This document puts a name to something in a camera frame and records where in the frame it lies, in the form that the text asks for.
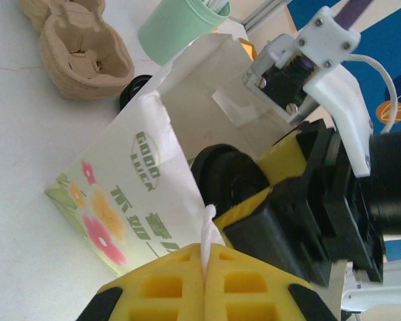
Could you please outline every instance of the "white paper bag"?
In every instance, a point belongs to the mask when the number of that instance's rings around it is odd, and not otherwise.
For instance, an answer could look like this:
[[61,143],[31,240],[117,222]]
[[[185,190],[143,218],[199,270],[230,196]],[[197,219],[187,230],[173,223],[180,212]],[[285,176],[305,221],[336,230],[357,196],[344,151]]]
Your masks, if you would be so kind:
[[47,188],[118,276],[200,242],[205,205],[187,159],[218,143],[257,158],[290,130],[244,87],[251,62],[230,35],[198,38]]

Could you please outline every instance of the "green cup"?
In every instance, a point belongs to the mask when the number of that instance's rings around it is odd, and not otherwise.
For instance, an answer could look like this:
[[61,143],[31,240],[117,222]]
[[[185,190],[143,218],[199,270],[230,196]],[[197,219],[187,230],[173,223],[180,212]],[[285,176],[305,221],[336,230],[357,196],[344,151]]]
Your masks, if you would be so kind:
[[162,0],[138,31],[138,39],[146,54],[163,66],[191,41],[214,31],[229,15],[229,3],[215,13],[201,0]]

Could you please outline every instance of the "white tabletop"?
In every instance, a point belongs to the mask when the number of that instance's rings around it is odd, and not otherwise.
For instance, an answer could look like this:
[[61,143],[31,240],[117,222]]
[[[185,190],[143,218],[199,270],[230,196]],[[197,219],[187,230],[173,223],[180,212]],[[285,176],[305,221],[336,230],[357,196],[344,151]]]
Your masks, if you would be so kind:
[[[159,0],[108,0],[136,75],[160,67],[136,32]],[[224,30],[246,35],[227,21]],[[75,320],[114,275],[43,194],[117,115],[117,100],[60,97],[17,0],[0,0],[0,320]]]

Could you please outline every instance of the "cardboard egg tray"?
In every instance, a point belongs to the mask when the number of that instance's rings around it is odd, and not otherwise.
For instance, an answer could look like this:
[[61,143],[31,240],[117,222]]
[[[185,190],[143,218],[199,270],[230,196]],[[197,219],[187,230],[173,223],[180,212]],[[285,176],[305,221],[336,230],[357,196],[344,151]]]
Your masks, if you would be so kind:
[[47,73],[69,99],[118,96],[134,77],[122,38],[102,19],[104,0],[18,0]]

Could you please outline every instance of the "orange flower print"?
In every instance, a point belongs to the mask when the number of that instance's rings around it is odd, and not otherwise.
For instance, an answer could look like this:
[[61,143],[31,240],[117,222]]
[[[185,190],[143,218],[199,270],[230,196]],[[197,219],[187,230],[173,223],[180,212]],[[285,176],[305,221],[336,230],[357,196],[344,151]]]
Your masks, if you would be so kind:
[[101,220],[106,229],[117,239],[123,241],[124,225],[119,214],[108,204],[106,194],[95,186],[94,194],[90,197],[90,205],[94,214]]
[[68,187],[68,191],[72,196],[74,202],[77,204],[78,207],[85,208],[85,202],[83,201],[83,193],[82,191],[76,186],[74,182],[70,183]]

